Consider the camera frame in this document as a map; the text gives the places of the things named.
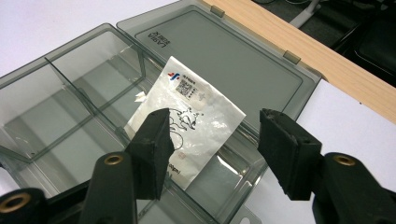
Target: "printed label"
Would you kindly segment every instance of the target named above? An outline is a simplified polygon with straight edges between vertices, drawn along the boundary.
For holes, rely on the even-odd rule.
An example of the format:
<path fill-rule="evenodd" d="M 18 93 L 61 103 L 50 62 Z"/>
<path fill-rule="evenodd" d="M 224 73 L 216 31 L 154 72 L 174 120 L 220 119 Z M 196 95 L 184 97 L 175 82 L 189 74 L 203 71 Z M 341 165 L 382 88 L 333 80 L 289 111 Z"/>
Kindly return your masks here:
<path fill-rule="evenodd" d="M 168 167 L 170 168 L 171 171 L 173 171 L 173 172 L 177 173 L 178 175 L 180 175 L 180 171 L 172 163 L 169 163 Z"/>
<path fill-rule="evenodd" d="M 149 34 L 148 38 L 160 45 L 161 48 L 165 48 L 168 44 L 171 43 L 168 39 L 165 38 L 165 36 L 161 35 L 158 32 L 153 32 Z"/>
<path fill-rule="evenodd" d="M 172 82 L 170 88 L 176 92 L 181 99 L 186 101 L 192 108 L 202 110 L 211 96 L 211 91 L 193 78 L 180 73 L 168 73 Z"/>

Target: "white table surface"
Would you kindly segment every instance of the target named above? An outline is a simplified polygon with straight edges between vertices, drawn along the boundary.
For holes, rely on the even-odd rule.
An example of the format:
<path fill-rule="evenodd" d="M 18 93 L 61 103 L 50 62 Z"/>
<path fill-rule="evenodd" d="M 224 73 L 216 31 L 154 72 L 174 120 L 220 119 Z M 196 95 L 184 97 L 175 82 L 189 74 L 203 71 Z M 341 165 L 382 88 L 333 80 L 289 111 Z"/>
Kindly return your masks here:
<path fill-rule="evenodd" d="M 116 25 L 172 2 L 2 0 L 0 77 L 102 23 Z M 322 154 L 338 151 L 357 157 L 383 187 L 396 190 L 396 125 L 325 81 L 320 81 L 297 121 L 322 142 Z M 0 184 L 0 195 L 15 188 L 5 179 Z M 315 223 L 311 204 L 290 202 L 271 171 L 246 202 L 262 223 L 269 224 Z"/>

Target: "transparent plastic box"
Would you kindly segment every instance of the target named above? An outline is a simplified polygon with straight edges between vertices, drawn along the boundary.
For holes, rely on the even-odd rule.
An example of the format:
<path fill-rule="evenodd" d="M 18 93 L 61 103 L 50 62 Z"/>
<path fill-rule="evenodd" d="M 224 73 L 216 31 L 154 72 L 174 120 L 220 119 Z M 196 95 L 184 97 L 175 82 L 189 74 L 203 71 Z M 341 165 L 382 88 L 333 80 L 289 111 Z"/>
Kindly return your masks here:
<path fill-rule="evenodd" d="M 159 26 L 165 34 L 188 21 L 174 23 L 172 18 L 180 15 L 192 15 L 189 22 L 199 22 L 200 32 L 215 34 L 211 41 L 223 35 L 221 41 L 245 52 L 241 63 L 233 61 L 235 55 L 229 58 L 233 60 L 221 58 L 221 49 L 194 62 L 194 53 L 182 52 L 183 39 L 172 37 L 172 48 L 166 51 L 140 39 Z M 86 183 L 99 157 L 128 145 L 123 127 L 140 105 L 135 96 L 149 92 L 168 56 L 175 55 L 247 118 L 186 190 L 166 178 L 160 201 L 139 200 L 139 223 L 230 222 L 267 168 L 257 151 L 260 109 L 271 107 L 296 118 L 320 77 L 200 1 L 176 2 L 120 22 L 119 27 L 103 24 L 0 78 L 0 162 L 21 188 L 43 189 L 48 198 Z M 187 50 L 198 52 L 198 47 Z M 205 66 L 208 61 L 216 66 Z M 252 62 L 257 66 L 249 67 Z M 239 77 L 241 71 L 249 73 Z M 224 82 L 226 77 L 235 78 Z"/>

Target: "brass screw insert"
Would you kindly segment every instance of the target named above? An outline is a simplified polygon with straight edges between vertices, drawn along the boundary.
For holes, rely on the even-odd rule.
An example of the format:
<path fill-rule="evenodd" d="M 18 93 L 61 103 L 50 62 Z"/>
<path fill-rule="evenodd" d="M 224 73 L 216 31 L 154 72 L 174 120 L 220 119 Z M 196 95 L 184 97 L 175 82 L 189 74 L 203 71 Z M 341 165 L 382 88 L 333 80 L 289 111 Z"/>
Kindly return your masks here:
<path fill-rule="evenodd" d="M 12 195 L 0 203 L 0 213 L 10 213 L 16 211 L 30 202 L 31 196 L 26 192 Z"/>
<path fill-rule="evenodd" d="M 110 155 L 105 159 L 106 165 L 115 165 L 122 162 L 123 157 L 119 155 Z"/>
<path fill-rule="evenodd" d="M 333 157 L 335 161 L 337 161 L 340 164 L 346 165 L 346 166 L 353 166 L 356 164 L 356 162 L 349 157 L 342 156 L 342 155 L 336 155 Z"/>

